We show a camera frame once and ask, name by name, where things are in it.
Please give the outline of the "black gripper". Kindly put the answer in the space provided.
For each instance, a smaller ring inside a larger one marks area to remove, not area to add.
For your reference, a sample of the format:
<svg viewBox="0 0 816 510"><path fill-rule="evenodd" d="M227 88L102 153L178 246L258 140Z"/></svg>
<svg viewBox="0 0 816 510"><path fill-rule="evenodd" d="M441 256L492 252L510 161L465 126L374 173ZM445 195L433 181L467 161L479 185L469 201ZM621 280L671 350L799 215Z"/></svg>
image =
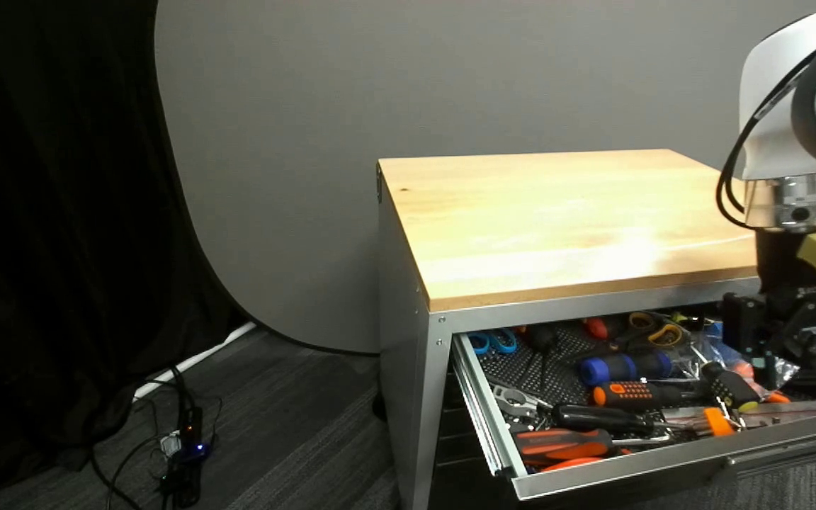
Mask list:
<svg viewBox="0 0 816 510"><path fill-rule="evenodd" d="M722 341L768 389L816 391L816 270L799 261L814 234L756 234L756 296L722 297Z"/></svg>

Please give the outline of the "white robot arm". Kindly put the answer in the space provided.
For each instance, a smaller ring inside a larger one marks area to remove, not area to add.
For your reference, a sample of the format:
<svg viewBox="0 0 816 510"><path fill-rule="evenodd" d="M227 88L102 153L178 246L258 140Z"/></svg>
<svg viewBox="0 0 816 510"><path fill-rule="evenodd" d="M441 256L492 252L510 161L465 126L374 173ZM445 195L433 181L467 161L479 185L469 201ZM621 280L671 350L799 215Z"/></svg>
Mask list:
<svg viewBox="0 0 816 510"><path fill-rule="evenodd" d="M816 391L816 13L760 41L717 211L756 244L756 297L726 297L726 341L768 389Z"/></svg>

